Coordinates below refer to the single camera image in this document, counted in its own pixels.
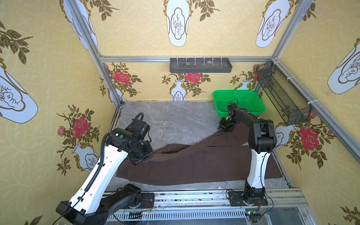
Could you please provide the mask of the dark brown long pants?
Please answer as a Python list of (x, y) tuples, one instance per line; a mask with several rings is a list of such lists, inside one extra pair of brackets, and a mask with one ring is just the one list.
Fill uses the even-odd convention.
[(158, 186), (246, 180), (251, 164), (248, 134), (246, 125), (237, 124), (232, 132), (218, 131), (194, 145), (169, 144), (138, 165), (125, 159), (116, 177)]

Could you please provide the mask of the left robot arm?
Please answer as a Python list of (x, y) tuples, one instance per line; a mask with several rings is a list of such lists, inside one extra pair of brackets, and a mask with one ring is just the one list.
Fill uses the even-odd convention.
[(140, 112), (125, 129), (116, 128), (104, 135), (94, 169), (77, 193), (57, 206), (56, 212), (61, 218), (73, 225), (104, 225), (119, 209), (141, 204), (141, 189), (132, 184), (110, 196), (103, 194), (125, 159), (137, 165), (153, 153), (152, 140), (145, 139), (150, 126), (143, 117)]

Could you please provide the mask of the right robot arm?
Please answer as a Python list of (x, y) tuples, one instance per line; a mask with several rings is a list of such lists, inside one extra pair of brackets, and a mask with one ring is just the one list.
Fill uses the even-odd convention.
[(251, 164), (241, 199), (248, 206), (254, 205), (265, 198), (266, 167), (277, 144), (274, 124), (272, 120), (253, 115), (235, 103), (230, 103), (227, 109), (228, 116), (221, 119), (220, 129), (231, 132), (236, 124), (243, 123), (249, 130), (248, 145), (251, 149)]

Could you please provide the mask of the green plastic basket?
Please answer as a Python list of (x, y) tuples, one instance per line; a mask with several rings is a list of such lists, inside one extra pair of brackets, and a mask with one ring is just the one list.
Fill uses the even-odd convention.
[(215, 109), (220, 118), (228, 116), (227, 106), (235, 103), (253, 115), (263, 114), (265, 106), (256, 92), (250, 90), (217, 90), (213, 93)]

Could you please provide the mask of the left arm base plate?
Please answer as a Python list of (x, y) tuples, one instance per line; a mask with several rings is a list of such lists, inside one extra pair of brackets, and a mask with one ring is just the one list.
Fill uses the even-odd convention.
[(133, 209), (152, 209), (155, 203), (154, 193), (141, 193), (135, 196), (134, 202), (131, 204)]

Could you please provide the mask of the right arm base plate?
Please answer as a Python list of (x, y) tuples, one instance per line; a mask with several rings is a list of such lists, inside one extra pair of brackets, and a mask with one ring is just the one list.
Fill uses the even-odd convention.
[(231, 206), (268, 206), (268, 200), (265, 196), (250, 196), (243, 191), (227, 190), (226, 198)]

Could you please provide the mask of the grey wall shelf tray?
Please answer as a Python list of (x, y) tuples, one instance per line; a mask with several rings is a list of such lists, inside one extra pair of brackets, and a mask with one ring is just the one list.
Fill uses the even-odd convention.
[(171, 73), (231, 73), (233, 66), (225, 57), (176, 57), (169, 68)]

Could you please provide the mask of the aluminium front rail frame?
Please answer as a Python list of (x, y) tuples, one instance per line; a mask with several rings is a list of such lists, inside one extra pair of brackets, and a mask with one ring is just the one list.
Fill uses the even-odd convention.
[(142, 191), (154, 193), (152, 209), (124, 207), (111, 215), (108, 222), (137, 224), (143, 221), (195, 219), (245, 219), (248, 225), (315, 225), (317, 220), (305, 196), (298, 188), (269, 189), (268, 206), (231, 206), (227, 190)]

